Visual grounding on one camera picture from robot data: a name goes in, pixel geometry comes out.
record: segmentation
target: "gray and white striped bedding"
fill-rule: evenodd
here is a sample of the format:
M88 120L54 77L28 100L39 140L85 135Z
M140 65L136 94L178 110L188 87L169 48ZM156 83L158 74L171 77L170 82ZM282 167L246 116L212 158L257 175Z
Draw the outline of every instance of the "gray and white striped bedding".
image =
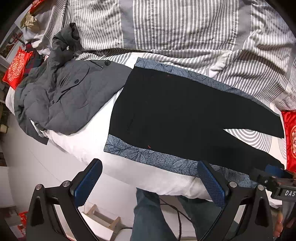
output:
M295 37L263 0L55 0L36 36L41 54L70 22L85 50L77 59L125 64L137 53L241 89L277 113L296 109ZM226 131L286 162L285 140Z

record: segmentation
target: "blue gripper pad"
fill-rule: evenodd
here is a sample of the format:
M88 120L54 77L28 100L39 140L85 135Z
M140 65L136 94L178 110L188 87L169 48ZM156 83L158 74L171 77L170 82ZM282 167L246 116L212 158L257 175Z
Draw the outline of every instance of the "blue gripper pad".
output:
M280 169L279 167L271 166L269 164L265 167L265 172L279 178L284 178L284 175L285 175L285 171L283 169Z
M224 177L222 177L220 173L214 171L211 165L205 161L198 162L197 172L200 176L200 179L202 180L203 185L207 189L207 192L212 198L212 201L216 206L224 208L225 197L229 193L229 188L226 185L226 180Z
M102 162L99 159L93 159L84 171L79 172L74 177L70 192L73 196L75 207L80 207L85 204L94 185L101 176L102 171Z

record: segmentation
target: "beige cloth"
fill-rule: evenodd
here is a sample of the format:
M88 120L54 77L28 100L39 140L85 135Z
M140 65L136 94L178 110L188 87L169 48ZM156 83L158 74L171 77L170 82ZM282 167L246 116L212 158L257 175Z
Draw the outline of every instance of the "beige cloth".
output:
M34 33L38 33L40 31L37 19L32 16L30 12L27 12L20 24L21 28L29 28Z

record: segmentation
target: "gray puffer jacket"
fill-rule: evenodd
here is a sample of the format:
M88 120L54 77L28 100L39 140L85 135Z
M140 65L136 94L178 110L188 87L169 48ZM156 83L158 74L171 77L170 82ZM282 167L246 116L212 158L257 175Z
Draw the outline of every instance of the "gray puffer jacket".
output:
M81 50L75 23L53 38L48 59L31 69L17 87L15 116L20 127L36 140L40 130L72 134L86 125L100 108L125 84L131 69L109 61L71 60Z

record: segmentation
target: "black cable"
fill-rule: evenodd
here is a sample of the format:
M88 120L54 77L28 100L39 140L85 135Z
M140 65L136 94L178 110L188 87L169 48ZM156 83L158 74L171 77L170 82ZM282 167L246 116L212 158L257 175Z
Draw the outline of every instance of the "black cable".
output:
M122 228L121 230L123 230L123 229L133 229L133 228L132 227L125 227L125 228Z
M171 204L168 204L166 201L162 200L161 198L159 198L159 199L164 202L164 204L161 204L161 205L168 205L168 206L170 206L171 208L175 209L177 212L180 212L190 223L192 223L191 219L188 218L184 213L182 213L181 211L179 211L175 206L173 206Z
M180 213L185 217L187 218L187 220L189 220L191 223L192 221L190 220L190 218L188 218L184 213L182 213L181 211L179 211L175 206L171 205L171 204L168 204L166 201L162 200L161 198L159 198L161 201L163 201L164 203L161 203L160 205L168 205L170 206L172 209L176 210L177 211L177 214L178 214L178 220L179 220L179 238L178 238L178 241L181 240L181 235L182 235L182 223L181 223L181 219L180 219Z

